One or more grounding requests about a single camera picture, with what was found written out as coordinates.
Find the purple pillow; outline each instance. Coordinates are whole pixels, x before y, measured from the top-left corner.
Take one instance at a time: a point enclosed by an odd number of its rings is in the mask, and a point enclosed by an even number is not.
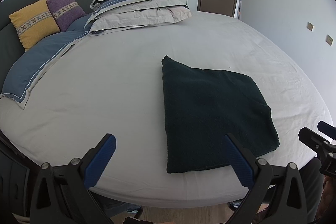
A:
[[[86,15],[75,0],[47,0],[47,5],[61,32],[65,32],[76,19]]]

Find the person's leg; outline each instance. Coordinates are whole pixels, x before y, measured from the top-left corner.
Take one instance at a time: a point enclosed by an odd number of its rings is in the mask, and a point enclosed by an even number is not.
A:
[[[126,210],[128,212],[133,213],[132,211],[135,211],[140,208],[139,205],[121,202],[118,200],[104,197],[102,195],[98,195],[93,192],[91,192],[91,195],[97,201],[100,208],[104,211],[104,213],[107,215],[108,218],[111,218],[112,216],[115,216]]]
[[[322,196],[324,177],[320,173],[320,168],[321,161],[318,158],[313,158],[299,170],[306,196],[308,222],[314,221]],[[272,187],[267,191],[265,203],[270,203],[274,190],[275,187]]]

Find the wooden floor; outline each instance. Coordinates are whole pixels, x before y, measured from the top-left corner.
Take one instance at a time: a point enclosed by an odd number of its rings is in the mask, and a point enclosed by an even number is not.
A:
[[[176,224],[217,224],[226,222],[232,211],[227,204],[191,208],[191,209],[162,209],[144,207],[140,219],[154,223],[174,222]],[[122,224],[130,214],[121,213],[112,218],[115,224]]]

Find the bed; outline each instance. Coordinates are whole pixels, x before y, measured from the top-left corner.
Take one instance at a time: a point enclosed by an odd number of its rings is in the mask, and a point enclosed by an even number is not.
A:
[[[36,0],[6,1],[17,9]],[[92,0],[76,1],[90,12]],[[14,8],[0,8],[3,79],[24,51],[6,18]],[[190,67],[239,72],[256,82],[280,140],[279,148],[263,156],[270,164],[293,161],[301,168],[315,156],[299,142],[298,132],[303,127],[317,131],[319,121],[332,124],[332,119],[309,78],[250,26],[204,12],[176,24],[82,37],[37,82],[24,109],[10,98],[0,99],[0,129],[39,165],[64,165],[105,133],[114,134],[116,152],[91,190],[123,202],[191,208],[243,198],[247,189],[230,166],[167,173],[165,55]]]

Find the metal bolt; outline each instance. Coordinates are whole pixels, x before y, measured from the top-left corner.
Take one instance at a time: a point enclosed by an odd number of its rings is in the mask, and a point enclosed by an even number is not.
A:
[[[289,167],[292,168],[292,169],[296,169],[296,164],[293,163],[293,162],[291,162],[291,163],[289,164]]]
[[[266,165],[266,164],[267,164],[267,161],[266,161],[265,159],[261,158],[261,159],[258,159],[258,163],[259,163],[260,165]]]
[[[47,169],[48,167],[49,167],[49,164],[47,162],[45,162],[41,165],[42,169]]]
[[[71,160],[71,164],[72,165],[77,165],[78,163],[80,163],[80,161],[81,160],[79,158],[74,158],[74,159]]]

